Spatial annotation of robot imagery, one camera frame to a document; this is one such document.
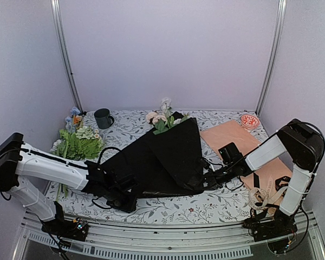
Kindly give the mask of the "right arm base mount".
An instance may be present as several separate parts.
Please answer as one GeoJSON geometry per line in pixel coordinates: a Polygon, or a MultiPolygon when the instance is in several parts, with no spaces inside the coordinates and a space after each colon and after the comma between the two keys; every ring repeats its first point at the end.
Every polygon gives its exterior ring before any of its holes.
{"type": "Polygon", "coordinates": [[[296,237],[297,226],[295,219],[291,217],[277,217],[263,223],[255,218],[249,218],[245,223],[255,242],[284,236],[282,240],[268,244],[269,250],[277,255],[286,253],[296,237]]]}

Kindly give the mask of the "small white flower stem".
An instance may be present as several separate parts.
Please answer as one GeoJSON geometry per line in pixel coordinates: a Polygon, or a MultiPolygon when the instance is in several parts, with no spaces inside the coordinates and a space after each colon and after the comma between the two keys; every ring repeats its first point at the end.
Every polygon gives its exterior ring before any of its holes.
{"type": "Polygon", "coordinates": [[[169,129],[174,125],[174,116],[171,112],[171,102],[172,100],[169,97],[165,97],[161,100],[160,104],[161,111],[166,118],[166,124],[169,129]]]}

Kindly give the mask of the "black wrapping paper sheet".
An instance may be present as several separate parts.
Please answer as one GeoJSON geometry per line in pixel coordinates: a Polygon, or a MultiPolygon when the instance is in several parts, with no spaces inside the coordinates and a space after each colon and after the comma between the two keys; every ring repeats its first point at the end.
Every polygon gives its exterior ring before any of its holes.
{"type": "Polygon", "coordinates": [[[103,163],[107,173],[134,175],[138,198],[192,196],[203,192],[202,148],[196,118],[155,135],[152,130],[103,163]]]}

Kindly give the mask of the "white rose long stem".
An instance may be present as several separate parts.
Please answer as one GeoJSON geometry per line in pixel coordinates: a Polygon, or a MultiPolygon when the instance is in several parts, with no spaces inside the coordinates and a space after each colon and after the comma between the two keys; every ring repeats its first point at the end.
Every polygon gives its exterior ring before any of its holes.
{"type": "Polygon", "coordinates": [[[149,112],[146,115],[146,121],[148,124],[154,126],[154,135],[168,131],[167,118],[162,114],[158,114],[157,112],[149,112]]]}

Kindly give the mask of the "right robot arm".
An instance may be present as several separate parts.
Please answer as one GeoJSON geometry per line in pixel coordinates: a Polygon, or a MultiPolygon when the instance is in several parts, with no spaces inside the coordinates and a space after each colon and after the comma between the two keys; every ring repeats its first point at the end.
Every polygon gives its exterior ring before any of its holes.
{"type": "Polygon", "coordinates": [[[200,132],[222,160],[206,172],[207,188],[240,177],[256,210],[278,206],[292,216],[309,193],[325,153],[325,138],[313,124],[293,119],[262,143],[231,120],[200,132]]]}

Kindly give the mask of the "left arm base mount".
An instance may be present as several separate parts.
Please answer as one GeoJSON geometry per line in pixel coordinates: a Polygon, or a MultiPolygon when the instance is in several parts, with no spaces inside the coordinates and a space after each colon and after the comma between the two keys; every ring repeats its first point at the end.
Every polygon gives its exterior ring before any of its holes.
{"type": "Polygon", "coordinates": [[[42,222],[41,230],[59,238],[68,238],[76,241],[85,242],[89,225],[85,220],[76,218],[75,220],[53,219],[42,222]]]}

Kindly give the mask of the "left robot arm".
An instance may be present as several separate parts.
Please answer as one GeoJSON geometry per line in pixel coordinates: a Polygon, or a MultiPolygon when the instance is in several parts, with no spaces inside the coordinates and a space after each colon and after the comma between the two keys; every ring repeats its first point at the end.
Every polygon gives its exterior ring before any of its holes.
{"type": "Polygon", "coordinates": [[[63,209],[47,199],[27,177],[53,181],[98,198],[105,198],[110,209],[132,212],[137,196],[131,189],[134,175],[118,179],[113,170],[100,161],[75,161],[42,152],[23,141],[23,134],[13,133],[0,145],[0,192],[15,197],[58,235],[65,235],[69,222],[63,209]]]}

